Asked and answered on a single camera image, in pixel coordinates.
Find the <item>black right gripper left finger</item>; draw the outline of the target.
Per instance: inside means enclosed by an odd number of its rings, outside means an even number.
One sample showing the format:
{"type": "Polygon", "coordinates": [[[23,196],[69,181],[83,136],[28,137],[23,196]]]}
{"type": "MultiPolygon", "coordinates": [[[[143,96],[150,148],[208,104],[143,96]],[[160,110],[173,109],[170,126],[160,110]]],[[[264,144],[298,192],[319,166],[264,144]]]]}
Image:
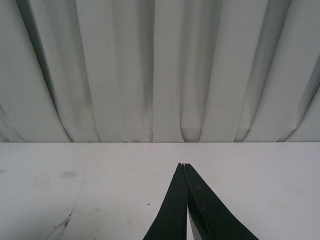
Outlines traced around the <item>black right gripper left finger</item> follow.
{"type": "Polygon", "coordinates": [[[144,236],[145,240],[187,239],[188,187],[184,166],[176,167],[159,212],[144,236]]]}

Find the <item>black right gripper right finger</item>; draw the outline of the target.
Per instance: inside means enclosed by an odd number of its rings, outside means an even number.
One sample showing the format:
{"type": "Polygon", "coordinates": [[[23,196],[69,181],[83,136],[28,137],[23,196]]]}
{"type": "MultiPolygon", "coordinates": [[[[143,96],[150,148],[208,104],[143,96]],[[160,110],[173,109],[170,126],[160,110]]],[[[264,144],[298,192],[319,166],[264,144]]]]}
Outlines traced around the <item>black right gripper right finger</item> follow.
{"type": "Polygon", "coordinates": [[[195,240],[256,240],[223,204],[191,164],[185,165],[188,179],[188,211],[195,240]]]}

